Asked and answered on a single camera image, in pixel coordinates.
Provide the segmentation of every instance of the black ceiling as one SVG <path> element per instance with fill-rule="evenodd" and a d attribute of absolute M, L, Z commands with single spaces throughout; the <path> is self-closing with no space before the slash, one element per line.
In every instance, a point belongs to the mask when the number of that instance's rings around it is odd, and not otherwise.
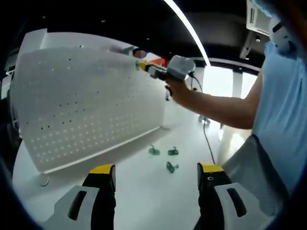
<path fill-rule="evenodd" d="M 235 4 L 226 0 L 175 2 L 193 25 L 210 58 L 261 67 L 268 38 L 246 29 L 246 0 L 237 0 Z M 174 54 L 201 57 L 185 26 L 162 0 L 74 2 L 74 5 L 56 1 L 37 6 L 30 17 L 16 15 L 11 22 L 20 25 L 25 20 L 24 30 L 11 49 L 21 44 L 26 32 L 48 28 L 50 32 L 81 32 L 114 38 L 164 58 Z M 252 39 L 247 41 L 248 34 Z M 261 39 L 259 43 L 255 41 L 257 35 Z M 245 56 L 240 58 L 246 47 L 249 60 Z"/>

